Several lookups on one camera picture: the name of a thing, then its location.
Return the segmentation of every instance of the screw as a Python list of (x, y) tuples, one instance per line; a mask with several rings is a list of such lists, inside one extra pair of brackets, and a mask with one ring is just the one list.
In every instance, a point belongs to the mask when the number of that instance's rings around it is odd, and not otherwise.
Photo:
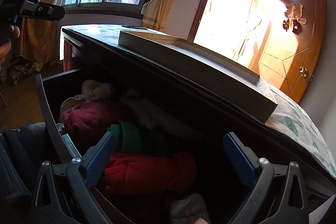
[(266, 159), (266, 158), (260, 158), (260, 159), (259, 159), (259, 162), (260, 162), (261, 164), (263, 164), (263, 165), (269, 164), (269, 161), (268, 161), (268, 159)]
[(295, 161), (292, 161), (292, 162), (291, 162), (291, 166), (292, 166), (292, 167), (299, 167), (299, 165), (298, 165)]
[(81, 162), (81, 158), (80, 157), (75, 157), (72, 159), (72, 163), (77, 164)]
[(43, 163), (42, 163), (42, 167), (47, 167), (49, 166), (49, 161), (45, 160)]

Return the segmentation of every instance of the cardboard box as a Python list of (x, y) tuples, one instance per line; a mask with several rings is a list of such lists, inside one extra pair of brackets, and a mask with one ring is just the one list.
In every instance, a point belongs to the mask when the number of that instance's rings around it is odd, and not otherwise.
[(121, 31), (118, 44), (211, 90), (262, 122), (277, 107), (273, 93), (258, 74), (188, 40)]

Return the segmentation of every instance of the door decoration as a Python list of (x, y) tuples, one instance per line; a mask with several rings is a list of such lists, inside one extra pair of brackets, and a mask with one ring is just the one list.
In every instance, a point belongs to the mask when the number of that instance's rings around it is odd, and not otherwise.
[(282, 27), (286, 30), (293, 31), (298, 26), (298, 22), (302, 24), (306, 24), (307, 20), (302, 17), (302, 4), (298, 3), (296, 6), (294, 3), (290, 3), (290, 5), (286, 6), (287, 11), (285, 12), (285, 17), (287, 20), (283, 21)]

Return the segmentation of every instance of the person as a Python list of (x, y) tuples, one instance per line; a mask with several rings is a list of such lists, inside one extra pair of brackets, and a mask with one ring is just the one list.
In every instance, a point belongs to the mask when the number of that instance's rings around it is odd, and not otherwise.
[(0, 46), (0, 65), (5, 62), (6, 55), (11, 51), (12, 42), (17, 39), (20, 35), (19, 27), (15, 26), (12, 35), (7, 39), (7, 41)]

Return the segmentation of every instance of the door knob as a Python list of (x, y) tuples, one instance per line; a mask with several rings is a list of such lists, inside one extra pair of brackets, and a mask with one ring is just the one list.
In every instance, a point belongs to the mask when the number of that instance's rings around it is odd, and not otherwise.
[(307, 77), (308, 75), (308, 70), (305, 69), (304, 67), (300, 67), (300, 73), (302, 77)]

